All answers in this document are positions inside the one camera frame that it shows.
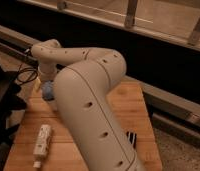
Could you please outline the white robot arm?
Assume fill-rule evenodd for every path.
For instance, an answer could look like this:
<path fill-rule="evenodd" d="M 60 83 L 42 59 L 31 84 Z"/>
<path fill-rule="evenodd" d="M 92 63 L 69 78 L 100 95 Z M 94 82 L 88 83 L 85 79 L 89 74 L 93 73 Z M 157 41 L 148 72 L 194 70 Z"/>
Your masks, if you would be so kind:
<path fill-rule="evenodd" d="M 36 43 L 42 82 L 53 83 L 60 117 L 89 171 L 146 171 L 107 101 L 126 74 L 126 62 L 114 49 L 64 48 L 55 40 Z"/>

